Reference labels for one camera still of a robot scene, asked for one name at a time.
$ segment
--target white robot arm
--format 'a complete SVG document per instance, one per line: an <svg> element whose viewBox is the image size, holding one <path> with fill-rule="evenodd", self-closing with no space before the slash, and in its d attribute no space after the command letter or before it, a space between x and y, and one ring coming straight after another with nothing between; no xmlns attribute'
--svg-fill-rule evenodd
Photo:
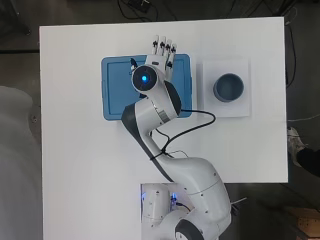
<svg viewBox="0 0 320 240"><path fill-rule="evenodd" d="M156 206L160 205L153 204L151 212L155 215L143 215L142 222L154 229L156 239L213 240L231 222L230 200L216 169L202 158L168 157L150 136L151 131L178 117L181 111L179 95L170 83L176 45L165 37L158 42L156 36L144 65L138 67L132 60L132 84L147 97L127 106L121 120L161 174L183 186L194 209L189 214L175 210L155 216Z"/></svg>

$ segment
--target white cloth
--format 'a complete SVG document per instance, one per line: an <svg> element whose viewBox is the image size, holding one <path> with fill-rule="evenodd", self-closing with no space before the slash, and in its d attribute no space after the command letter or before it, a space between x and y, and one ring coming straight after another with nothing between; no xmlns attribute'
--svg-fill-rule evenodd
<svg viewBox="0 0 320 240"><path fill-rule="evenodd" d="M26 93L0 86L0 239L42 239L41 153Z"/></svg>

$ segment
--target blue cutting board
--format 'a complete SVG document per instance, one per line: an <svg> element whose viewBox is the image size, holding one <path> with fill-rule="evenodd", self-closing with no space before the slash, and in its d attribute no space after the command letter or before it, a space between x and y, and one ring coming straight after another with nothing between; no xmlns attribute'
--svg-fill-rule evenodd
<svg viewBox="0 0 320 240"><path fill-rule="evenodd" d="M138 66L146 61L146 55L107 57L101 62L103 115L106 120L120 120L124 108L139 101L138 93L131 83L131 63L134 58ZM187 54L177 54L174 60L172 84L175 86L183 109L192 109L192 79L190 58ZM179 117L189 117L191 113L181 112Z"/></svg>

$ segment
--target floor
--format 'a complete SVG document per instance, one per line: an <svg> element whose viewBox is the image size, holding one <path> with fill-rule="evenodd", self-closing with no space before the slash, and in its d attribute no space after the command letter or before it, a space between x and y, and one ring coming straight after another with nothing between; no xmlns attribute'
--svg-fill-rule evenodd
<svg viewBox="0 0 320 240"><path fill-rule="evenodd" d="M163 1L152 0L159 10L159 21L173 21ZM259 1L241 0L231 13L232 0L175 0L166 1L179 20L218 19L245 17L258 5ZM270 8L277 8L281 1L265 1ZM0 50L37 49L39 47L38 27L42 25L97 24L134 22L123 18L115 0L16 0L21 17L30 26L32 34L24 36L13 33L0 38ZM320 5L304 1L296 5L297 16L291 23L297 55L295 81L287 90L288 119L297 119L318 114L317 101L320 101L320 68L317 65L320 55ZM266 5L261 4L252 14L270 16ZM293 72L292 43L286 32L287 61L289 79ZM39 54L0 54L0 85L26 91L34 101L30 127L41 143L41 102ZM289 124L298 129L302 140L310 147L320 147L320 118L307 122ZM284 205L320 206L320 178L316 178L301 168L289 166L289 183L280 184L226 184L232 201L242 197L248 200L239 204L240 214L234 217L232 225L221 239L295 239L272 216L269 209ZM299 196L286 187L296 191Z"/></svg>

